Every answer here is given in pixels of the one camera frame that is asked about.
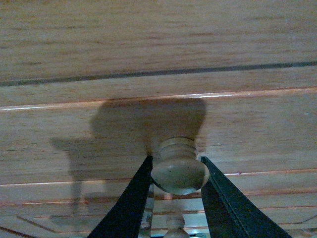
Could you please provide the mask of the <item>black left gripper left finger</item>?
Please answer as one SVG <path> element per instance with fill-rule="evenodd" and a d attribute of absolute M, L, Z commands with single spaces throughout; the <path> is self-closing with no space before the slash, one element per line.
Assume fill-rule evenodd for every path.
<path fill-rule="evenodd" d="M 152 184 L 153 157 L 147 156 L 116 204 L 89 238 L 136 238 Z"/>

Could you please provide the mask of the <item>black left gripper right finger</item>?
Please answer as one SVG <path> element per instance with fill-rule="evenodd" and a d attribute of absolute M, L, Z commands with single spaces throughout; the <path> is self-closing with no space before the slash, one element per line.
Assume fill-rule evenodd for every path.
<path fill-rule="evenodd" d="M 208 157 L 210 172 L 202 201 L 212 238 L 289 238 L 290 235 L 259 210 Z"/>

